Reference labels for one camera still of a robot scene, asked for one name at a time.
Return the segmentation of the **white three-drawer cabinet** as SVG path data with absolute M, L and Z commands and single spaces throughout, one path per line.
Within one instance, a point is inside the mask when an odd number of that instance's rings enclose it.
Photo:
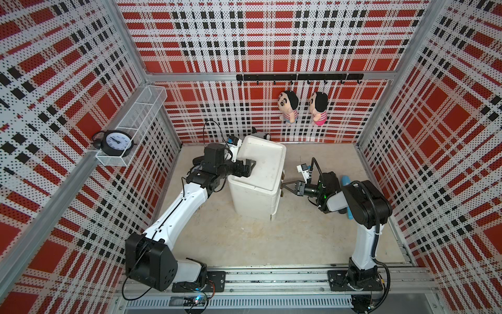
M 259 137 L 245 137 L 238 161 L 256 162 L 249 177 L 228 177 L 235 212 L 250 218 L 273 221 L 281 198 L 286 146 Z

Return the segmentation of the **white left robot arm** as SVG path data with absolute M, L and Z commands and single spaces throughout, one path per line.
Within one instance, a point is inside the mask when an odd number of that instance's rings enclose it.
M 207 265 L 194 259 L 178 260 L 173 255 L 176 240 L 196 211 L 230 175 L 249 177 L 254 160 L 239 160 L 236 146 L 211 143 L 204 155 L 182 178 L 182 190 L 166 211 L 142 234 L 132 234 L 125 241 L 125 275 L 164 291 L 180 285 L 188 291 L 203 290 L 208 279 Z

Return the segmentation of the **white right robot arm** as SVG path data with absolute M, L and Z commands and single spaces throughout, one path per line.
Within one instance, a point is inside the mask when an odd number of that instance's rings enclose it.
M 318 182 L 306 178 L 282 183 L 282 188 L 300 197 L 308 197 L 323 213 L 345 212 L 358 224 L 354 252 L 348 268 L 329 271 L 332 291 L 382 291 L 379 268 L 384 263 L 376 251 L 384 225 L 392 215 L 388 200 L 370 181 L 353 181 L 342 186 L 332 171 L 319 176 Z

